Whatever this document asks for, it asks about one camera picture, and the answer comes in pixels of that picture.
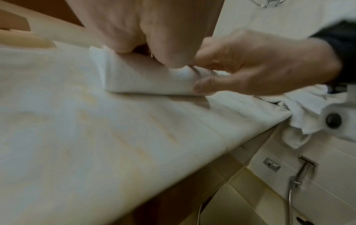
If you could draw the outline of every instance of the black sleeve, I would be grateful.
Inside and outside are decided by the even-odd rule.
[[[311,37],[329,43],[342,62],[342,71],[332,85],[356,83],[356,23],[344,20]]]

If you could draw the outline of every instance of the faucet handle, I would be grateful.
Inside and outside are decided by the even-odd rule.
[[[316,162],[314,162],[313,160],[311,160],[311,159],[308,159],[307,157],[305,157],[305,156],[302,156],[302,155],[300,155],[299,156],[299,158],[300,159],[302,159],[302,160],[304,160],[305,161],[305,163],[308,163],[308,164],[310,164],[310,165],[312,165],[313,166],[313,171],[312,171],[312,174],[314,174],[314,171],[315,171],[315,168],[316,167],[318,167],[318,163],[316,163]]]

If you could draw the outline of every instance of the crumpled white towel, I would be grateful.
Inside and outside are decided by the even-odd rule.
[[[197,80],[218,76],[200,67],[167,68],[151,57],[138,53],[116,54],[106,46],[90,47],[89,51],[103,88],[110,92],[197,96],[193,92]]]
[[[322,129],[319,122],[321,110],[329,104],[346,100],[346,93],[330,95],[327,92],[326,85],[314,85],[284,95],[259,98],[292,111],[290,127],[282,131],[281,138],[287,145],[297,149],[310,139],[312,133]]]

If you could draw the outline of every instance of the hand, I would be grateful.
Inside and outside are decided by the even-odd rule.
[[[331,46],[321,39],[292,40],[248,30],[205,38],[194,65],[231,73],[198,81],[196,93],[229,90],[258,96],[324,84],[342,69]]]
[[[217,13],[211,0],[67,0],[86,28],[118,53],[148,44],[173,68],[194,59]]]

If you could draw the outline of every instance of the marble countertop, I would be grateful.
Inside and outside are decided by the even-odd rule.
[[[84,47],[0,50],[2,224],[109,223],[291,115],[231,92],[105,92],[86,48],[99,42],[84,28],[18,11],[48,37]]]

